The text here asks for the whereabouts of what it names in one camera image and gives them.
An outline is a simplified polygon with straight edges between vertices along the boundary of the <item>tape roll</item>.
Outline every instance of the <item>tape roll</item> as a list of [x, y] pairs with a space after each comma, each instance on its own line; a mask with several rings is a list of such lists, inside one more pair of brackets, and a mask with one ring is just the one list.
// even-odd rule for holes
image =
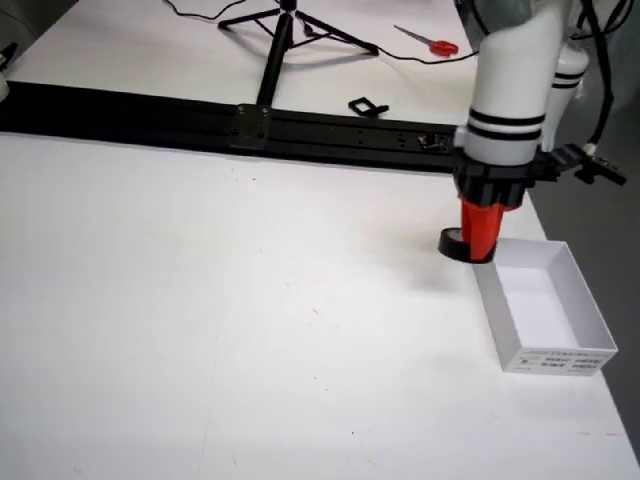
[[494, 246], [482, 260], [471, 260], [471, 248], [468, 243], [462, 241], [462, 229], [445, 228], [440, 232], [438, 251], [445, 257], [457, 260], [458, 262], [482, 264], [493, 261], [496, 247]]

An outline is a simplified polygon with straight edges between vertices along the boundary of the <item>black cable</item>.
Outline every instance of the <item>black cable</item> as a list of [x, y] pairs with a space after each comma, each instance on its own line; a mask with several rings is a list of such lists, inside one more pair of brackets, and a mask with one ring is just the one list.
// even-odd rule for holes
[[487, 25], [484, 23], [482, 18], [480, 17], [480, 12], [478, 12], [478, 6], [476, 5], [476, 0], [471, 0], [471, 13], [473, 14], [473, 18], [476, 20], [478, 27], [482, 30], [482, 33], [485, 35], [489, 35], [489, 29]]
[[609, 20], [607, 20], [607, 24], [604, 26], [605, 31], [613, 27], [613, 25], [618, 20], [618, 17], [622, 13], [626, 5], [627, 5], [627, 0], [620, 0], [618, 3], [616, 3], [616, 6], [611, 11], [611, 15], [609, 15]]
[[34, 37], [37, 37], [38, 35], [36, 35], [36, 32], [34, 32], [31, 27], [29, 26], [29, 24], [23, 20], [20, 20], [18, 17], [11, 15], [9, 12], [7, 12], [6, 10], [3, 10], [2, 8], [0, 8], [0, 13], [6, 15], [9, 18], [12, 18], [13, 20], [15, 20], [18, 23], [21, 23], [27, 30], [29, 30], [29, 33], [31, 33], [31, 35], [33, 35]]
[[418, 63], [422, 63], [423, 65], [439, 65], [441, 63], [454, 63], [454, 62], [461, 62], [462, 60], [466, 60], [468, 58], [471, 57], [475, 57], [478, 52], [471, 52], [467, 55], [464, 55], [462, 57], [456, 57], [456, 58], [447, 58], [446, 60], [422, 60], [421, 58], [416, 58], [416, 57], [400, 57], [398, 55], [394, 55], [393, 53], [387, 52], [384, 48], [382, 47], [378, 47], [378, 45], [373, 44], [375, 47], [378, 48], [378, 50], [380, 50], [382, 53], [384, 53], [385, 55], [388, 55], [391, 58], [395, 58], [396, 60], [408, 60], [411, 62], [418, 62]]
[[578, 21], [576, 22], [576, 28], [582, 28], [584, 26], [584, 22], [587, 19], [587, 16], [584, 14], [584, 10], [580, 13], [578, 17]]
[[[349, 42], [347, 40], [343, 40], [343, 39], [338, 38], [338, 37], [334, 37], [333, 35], [328, 35], [326, 38], [330, 38], [331, 40], [335, 40], [336, 42], [346, 43], [347, 45], [353, 45], [351, 42]], [[387, 56], [389, 56], [391, 58], [394, 58], [396, 60], [418, 62], [418, 63], [422, 63], [423, 65], [438, 65], [440, 63], [461, 62], [462, 60], [467, 60], [468, 58], [475, 57], [478, 54], [477, 51], [474, 51], [474, 52], [471, 52], [471, 53], [469, 53], [467, 55], [464, 55], [462, 57], [447, 58], [445, 60], [422, 60], [421, 58], [417, 58], [417, 57], [401, 57], [399, 55], [395, 55], [395, 54], [393, 54], [391, 52], [386, 51], [384, 48], [380, 47], [379, 45], [376, 45], [375, 43], [371, 43], [371, 45], [376, 47], [378, 50], [380, 50], [385, 55], [387, 55]]]
[[609, 119], [609, 113], [613, 105], [613, 89], [611, 86], [611, 63], [609, 62], [609, 51], [607, 50], [607, 40], [604, 33], [600, 30], [600, 24], [598, 23], [598, 15], [593, 8], [592, 0], [581, 0], [582, 8], [593, 32], [593, 38], [596, 44], [596, 54], [598, 57], [598, 63], [600, 64], [600, 74], [602, 76], [602, 84], [604, 87], [604, 96], [602, 99], [602, 106], [600, 107], [600, 115], [598, 117], [598, 123], [596, 128], [589, 139], [589, 143], [597, 145], [602, 137], [604, 128], [607, 125]]
[[[605, 29], [604, 32], [602, 32], [603, 35], [609, 35], [613, 32], [615, 32], [616, 30], [618, 30], [620, 27], [622, 27], [627, 20], [629, 19], [629, 16], [631, 15], [631, 11], [633, 10], [633, 6], [635, 4], [635, 0], [629, 0], [629, 6], [627, 7], [627, 11], [625, 12], [624, 16], [620, 19], [620, 21], [611, 28]], [[594, 35], [593, 33], [590, 34], [586, 34], [586, 35], [572, 35], [571, 39], [572, 40], [586, 40], [589, 38], [593, 38]]]
[[173, 10], [173, 13], [175, 13], [176, 15], [178, 15], [179, 17], [186, 17], [186, 18], [197, 18], [199, 20], [207, 20], [207, 21], [214, 21], [217, 20], [218, 18], [220, 18], [224, 12], [226, 12], [227, 10], [229, 10], [231, 7], [235, 7], [236, 5], [240, 5], [241, 3], [246, 2], [247, 0], [237, 0], [235, 2], [230, 3], [229, 5], [227, 5], [226, 7], [224, 7], [222, 10], [220, 10], [215, 16], [213, 17], [208, 17], [206, 15], [200, 15], [199, 13], [186, 13], [186, 12], [181, 12], [178, 10], [178, 7], [176, 7], [171, 0], [162, 0], [165, 4], [169, 5], [171, 7], [171, 10]]

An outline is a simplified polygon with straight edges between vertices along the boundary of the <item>black clip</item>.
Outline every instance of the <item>black clip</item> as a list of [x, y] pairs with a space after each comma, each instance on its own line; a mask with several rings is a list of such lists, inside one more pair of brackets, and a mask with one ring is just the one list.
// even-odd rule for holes
[[627, 183], [627, 176], [620, 171], [618, 167], [609, 163], [604, 158], [589, 157], [582, 162], [582, 169], [574, 175], [587, 185], [593, 184], [595, 177], [600, 175], [607, 180], [612, 181], [616, 185], [624, 185]]
[[[366, 105], [367, 110], [359, 108], [359, 105]], [[371, 102], [371, 100], [366, 97], [362, 97], [349, 102], [349, 108], [361, 117], [377, 118], [381, 113], [389, 110], [389, 105], [380, 105], [377, 107]]]

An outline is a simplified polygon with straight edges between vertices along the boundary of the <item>white table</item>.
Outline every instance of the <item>white table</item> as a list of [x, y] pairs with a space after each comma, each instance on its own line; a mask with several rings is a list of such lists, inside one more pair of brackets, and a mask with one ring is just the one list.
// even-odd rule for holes
[[[445, 0], [308, 3], [366, 40], [395, 22], [468, 49]], [[250, 42], [83, 0], [11, 75], [246, 102]], [[294, 51], [275, 106], [364, 94], [464, 119], [473, 61], [295, 67], [343, 50]], [[0, 152], [0, 478], [638, 478], [602, 376], [500, 370], [471, 268], [435, 249], [450, 178], [15, 135]], [[503, 233], [544, 238], [528, 201]]]

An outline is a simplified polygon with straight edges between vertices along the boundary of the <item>white cardboard box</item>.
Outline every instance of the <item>white cardboard box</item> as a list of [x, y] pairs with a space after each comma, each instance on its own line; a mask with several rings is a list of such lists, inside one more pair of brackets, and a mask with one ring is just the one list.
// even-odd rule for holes
[[504, 371], [589, 376], [618, 351], [566, 243], [501, 238], [474, 270]]

